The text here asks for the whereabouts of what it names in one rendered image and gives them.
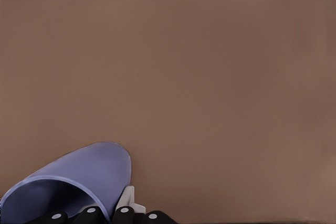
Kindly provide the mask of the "purple cup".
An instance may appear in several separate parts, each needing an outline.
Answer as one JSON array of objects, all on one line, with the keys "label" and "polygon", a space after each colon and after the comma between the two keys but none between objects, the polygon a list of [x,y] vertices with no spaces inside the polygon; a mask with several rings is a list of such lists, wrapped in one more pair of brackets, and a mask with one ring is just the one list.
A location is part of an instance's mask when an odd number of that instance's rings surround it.
[{"label": "purple cup", "polygon": [[80,148],[47,164],[10,188],[1,198],[1,223],[24,224],[63,211],[73,217],[97,206],[111,221],[131,181],[129,153],[114,142]]}]

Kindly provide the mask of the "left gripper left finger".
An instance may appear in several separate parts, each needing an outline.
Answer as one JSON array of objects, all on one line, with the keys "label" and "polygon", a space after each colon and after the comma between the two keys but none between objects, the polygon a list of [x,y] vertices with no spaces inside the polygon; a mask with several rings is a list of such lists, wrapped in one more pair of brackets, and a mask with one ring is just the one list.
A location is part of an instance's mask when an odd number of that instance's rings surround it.
[{"label": "left gripper left finger", "polygon": [[73,217],[64,211],[54,211],[25,224],[103,224],[103,213],[99,207],[89,206]]}]

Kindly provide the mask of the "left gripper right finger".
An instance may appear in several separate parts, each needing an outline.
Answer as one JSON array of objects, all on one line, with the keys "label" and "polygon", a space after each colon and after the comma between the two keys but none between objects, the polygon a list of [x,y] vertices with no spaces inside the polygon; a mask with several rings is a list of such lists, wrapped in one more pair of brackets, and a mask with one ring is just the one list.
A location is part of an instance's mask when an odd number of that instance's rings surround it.
[{"label": "left gripper right finger", "polygon": [[147,212],[143,205],[135,203],[135,187],[127,186],[116,205],[111,224],[178,224],[160,210]]}]

